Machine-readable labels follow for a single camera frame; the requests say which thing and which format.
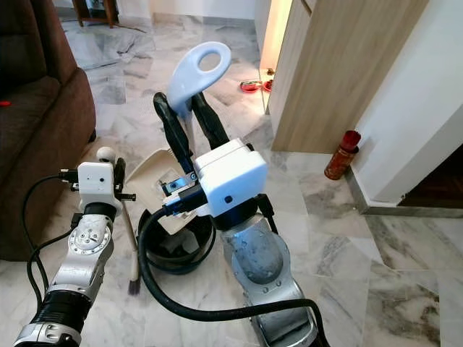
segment doorway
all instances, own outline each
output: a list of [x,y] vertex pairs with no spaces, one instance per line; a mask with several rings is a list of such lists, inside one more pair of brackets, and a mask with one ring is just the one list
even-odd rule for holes
[[463,145],[406,194],[399,205],[463,208]]

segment black hose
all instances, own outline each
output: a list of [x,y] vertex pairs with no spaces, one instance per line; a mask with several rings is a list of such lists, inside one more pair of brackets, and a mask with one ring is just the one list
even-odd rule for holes
[[[59,179],[59,176],[58,175],[46,176],[46,177],[43,177],[42,179],[39,179],[38,181],[36,181],[34,183],[34,185],[32,185],[31,188],[29,188],[29,190],[27,191],[27,193],[26,193],[26,195],[24,197],[24,200],[22,201],[22,209],[21,209],[21,216],[20,216],[21,225],[22,225],[22,230],[24,232],[24,237],[26,238],[27,243],[29,244],[29,247],[30,247],[30,251],[32,253],[35,251],[35,247],[34,247],[34,244],[32,242],[32,239],[30,238],[29,231],[27,230],[27,226],[26,226],[27,201],[29,200],[30,195],[32,195],[32,193],[34,192],[35,188],[37,188],[43,182],[49,181],[49,180],[52,180],[52,179]],[[41,261],[41,259],[39,257],[39,252],[36,252],[34,254],[33,259],[37,262],[37,267],[38,267],[38,270],[41,273],[41,277],[42,277],[43,290],[46,291],[48,289],[48,277],[46,275],[45,268],[43,267],[43,263],[42,263],[42,261]],[[34,275],[32,273],[32,268],[30,270],[27,269],[27,278],[29,279],[30,285],[32,286],[32,288],[34,290],[37,302],[40,305],[41,302],[42,302],[42,296],[41,296],[40,290],[38,289],[37,283],[35,282]]]
[[[62,235],[60,235],[60,236],[55,237],[54,239],[48,240],[47,242],[43,242],[39,247],[37,247],[36,249],[34,249],[34,252],[31,254],[29,260],[27,261],[27,274],[28,274],[28,275],[29,275],[29,273],[32,274],[32,261],[33,261],[33,259],[35,258],[35,256],[39,253],[39,251],[42,250],[42,248],[47,247],[47,246],[50,245],[50,244],[53,244],[53,243],[55,243],[55,242],[58,242],[59,240],[64,239],[65,237],[67,237],[68,235],[70,235],[71,232],[72,232],[72,229],[69,230],[68,232],[66,232],[66,233],[64,233],[64,234],[62,234]],[[40,307],[41,307],[41,304],[42,304],[42,298],[36,296],[36,299],[37,299],[37,313],[38,313],[38,311],[39,311],[39,309],[40,309]]]
[[328,341],[325,337],[325,331],[323,329],[323,321],[321,318],[320,310],[317,304],[310,299],[294,299],[284,300],[278,302],[272,302],[268,304],[255,305],[251,307],[242,307],[239,309],[225,309],[220,311],[201,311],[198,309],[191,309],[185,307],[178,302],[170,299],[158,286],[153,278],[148,264],[148,257],[146,255],[146,236],[148,231],[153,229],[154,225],[158,223],[158,220],[165,215],[168,215],[168,210],[162,207],[152,214],[146,221],[142,228],[142,231],[138,239],[138,257],[140,261],[140,271],[145,282],[146,287],[154,298],[164,306],[167,310],[179,315],[180,317],[187,318],[189,320],[198,320],[201,322],[218,322],[225,320],[240,320],[242,318],[249,318],[258,316],[260,314],[267,314],[284,309],[295,309],[299,307],[309,307],[313,310],[315,315],[315,321],[317,323],[318,334],[321,339],[323,346],[328,347]]

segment sofa cushion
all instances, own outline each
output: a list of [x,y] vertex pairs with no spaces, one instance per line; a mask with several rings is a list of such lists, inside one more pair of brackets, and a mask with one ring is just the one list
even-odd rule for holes
[[0,92],[46,75],[30,0],[0,1]]
[[0,99],[12,103],[0,106],[0,183],[56,99],[59,89],[58,80],[45,76],[0,94]]

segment brown sofa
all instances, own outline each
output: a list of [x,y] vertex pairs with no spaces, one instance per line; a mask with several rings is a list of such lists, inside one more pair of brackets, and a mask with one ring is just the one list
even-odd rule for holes
[[[95,129],[95,106],[51,0],[0,2],[0,259],[30,253],[20,224],[22,200],[39,178],[72,168]],[[64,185],[36,189],[26,212],[33,241]]]

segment white handle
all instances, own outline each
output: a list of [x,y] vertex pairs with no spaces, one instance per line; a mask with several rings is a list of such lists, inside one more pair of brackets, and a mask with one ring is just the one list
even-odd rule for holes
[[[208,54],[216,53],[220,62],[212,70],[203,71],[201,60]],[[212,85],[230,65],[230,48],[220,42],[206,42],[191,49],[179,62],[167,88],[167,101],[174,111],[183,118],[191,112],[191,97]]]

